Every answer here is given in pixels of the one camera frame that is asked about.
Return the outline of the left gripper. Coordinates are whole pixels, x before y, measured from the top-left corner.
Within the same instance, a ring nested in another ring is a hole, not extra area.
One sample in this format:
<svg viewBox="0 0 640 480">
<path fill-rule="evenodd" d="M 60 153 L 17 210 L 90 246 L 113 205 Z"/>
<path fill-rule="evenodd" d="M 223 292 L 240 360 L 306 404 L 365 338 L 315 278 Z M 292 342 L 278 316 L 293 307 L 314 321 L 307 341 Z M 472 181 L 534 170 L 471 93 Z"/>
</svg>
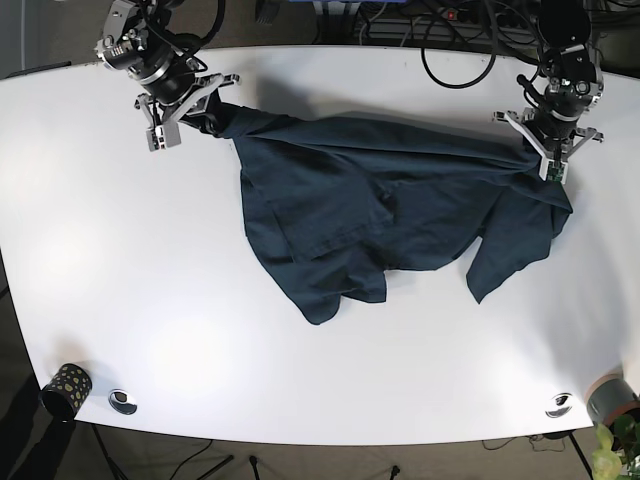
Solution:
<svg viewBox="0 0 640 480">
<path fill-rule="evenodd" d="M 588 104 L 572 101 L 576 113 L 571 116 L 541 107 L 528 107 L 522 113 L 496 111 L 493 120 L 508 123 L 540 155 L 539 177 L 544 181 L 564 185 L 569 171 L 569 158 L 588 141 L 602 143 L 603 134 L 594 127 L 577 125 L 583 113 L 588 113 L 597 100 Z"/>
</svg>

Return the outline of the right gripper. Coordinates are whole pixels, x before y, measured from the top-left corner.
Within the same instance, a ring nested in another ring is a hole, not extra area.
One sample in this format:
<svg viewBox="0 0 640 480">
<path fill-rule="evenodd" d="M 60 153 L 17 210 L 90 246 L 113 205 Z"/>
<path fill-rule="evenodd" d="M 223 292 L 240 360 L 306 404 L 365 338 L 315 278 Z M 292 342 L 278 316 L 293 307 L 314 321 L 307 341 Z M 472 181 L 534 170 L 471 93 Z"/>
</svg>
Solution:
<svg viewBox="0 0 640 480">
<path fill-rule="evenodd" d="M 151 152 L 166 150 L 181 144 L 179 122 L 185 118 L 200 116 L 200 132 L 215 138 L 233 137 L 231 127 L 235 119 L 235 106 L 219 100 L 211 100 L 220 88 L 238 85 L 238 74 L 216 73 L 196 77 L 175 102 L 164 105 L 149 93 L 137 96 L 134 108 L 140 110 L 149 126 L 145 134 Z"/>
</svg>

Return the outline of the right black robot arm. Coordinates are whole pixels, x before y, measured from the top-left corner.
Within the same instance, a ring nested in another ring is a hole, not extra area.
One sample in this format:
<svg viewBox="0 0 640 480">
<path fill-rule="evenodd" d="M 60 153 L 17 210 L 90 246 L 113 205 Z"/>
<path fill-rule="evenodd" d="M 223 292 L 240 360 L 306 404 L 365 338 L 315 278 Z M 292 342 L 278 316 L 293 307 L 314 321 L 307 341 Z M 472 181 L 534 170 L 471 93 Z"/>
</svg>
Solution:
<svg viewBox="0 0 640 480">
<path fill-rule="evenodd" d="M 179 126 L 188 125 L 205 134 L 221 129 L 216 114 L 219 90 L 240 81 L 237 74 L 210 74 L 199 51 L 219 32 L 226 3 L 217 3 L 213 25 L 202 37 L 167 29 L 180 1 L 115 1 L 111 4 L 97 57 L 111 69 L 124 71 L 144 89 L 134 108 L 149 126 L 149 150 L 159 151 L 181 143 Z"/>
</svg>

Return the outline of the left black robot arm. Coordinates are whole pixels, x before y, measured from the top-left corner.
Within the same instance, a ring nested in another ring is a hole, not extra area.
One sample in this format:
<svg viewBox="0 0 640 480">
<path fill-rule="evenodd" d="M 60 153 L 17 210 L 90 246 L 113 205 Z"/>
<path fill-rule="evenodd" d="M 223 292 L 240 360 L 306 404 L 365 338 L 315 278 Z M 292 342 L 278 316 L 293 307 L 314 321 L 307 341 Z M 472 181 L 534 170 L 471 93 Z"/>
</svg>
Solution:
<svg viewBox="0 0 640 480">
<path fill-rule="evenodd" d="M 509 124 L 540 155 L 542 180 L 564 184 L 569 158 L 587 142 L 604 140 L 597 129 L 578 126 L 601 99 L 604 80 L 588 45 L 590 16 L 580 1 L 542 1 L 534 19 L 541 47 L 538 75 L 547 85 L 540 92 L 532 80 L 518 76 L 530 106 L 520 114 L 498 111 L 494 119 Z"/>
</svg>

